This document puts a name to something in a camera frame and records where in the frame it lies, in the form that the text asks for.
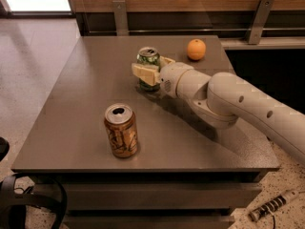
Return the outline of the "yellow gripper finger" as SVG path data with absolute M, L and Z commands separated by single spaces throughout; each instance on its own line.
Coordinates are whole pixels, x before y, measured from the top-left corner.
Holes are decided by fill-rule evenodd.
M 156 65 L 132 63 L 132 73 L 150 86 L 160 83 L 159 67 Z
M 160 61 L 160 68 L 164 68 L 165 66 L 174 63 L 173 59 L 165 56 L 160 56 L 159 61 Z

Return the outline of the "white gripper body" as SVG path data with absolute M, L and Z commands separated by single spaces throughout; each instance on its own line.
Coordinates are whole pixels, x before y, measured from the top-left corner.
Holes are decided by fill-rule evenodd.
M 160 71 L 160 89 L 172 98 L 177 98 L 177 85 L 181 76 L 193 67 L 182 62 L 173 62 Z

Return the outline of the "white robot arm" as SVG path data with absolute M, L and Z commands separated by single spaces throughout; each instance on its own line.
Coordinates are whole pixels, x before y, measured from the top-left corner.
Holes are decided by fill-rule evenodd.
M 166 59 L 161 67 L 132 64 L 132 73 L 164 94 L 184 100 L 204 122 L 227 129 L 239 118 L 257 128 L 298 163 L 305 165 L 305 114 L 277 101 L 232 73 L 209 76 Z

